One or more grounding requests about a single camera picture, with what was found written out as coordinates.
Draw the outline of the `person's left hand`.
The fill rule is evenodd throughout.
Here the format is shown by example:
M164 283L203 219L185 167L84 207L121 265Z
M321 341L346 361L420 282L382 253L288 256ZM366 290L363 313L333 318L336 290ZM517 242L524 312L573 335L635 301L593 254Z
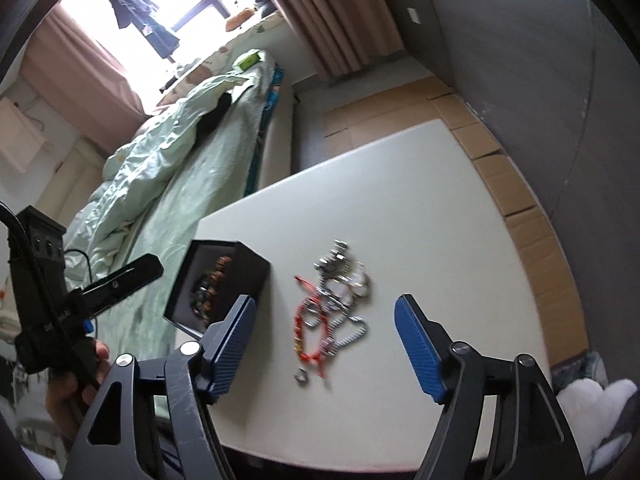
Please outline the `person's left hand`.
M96 382L101 385L111 368L110 349L103 341L95 340L94 350L98 359ZM72 403L77 398L77 389L77 379L73 373L52 377L44 399L44 407L50 419L58 427L62 436L69 441L75 440L84 418L72 407Z

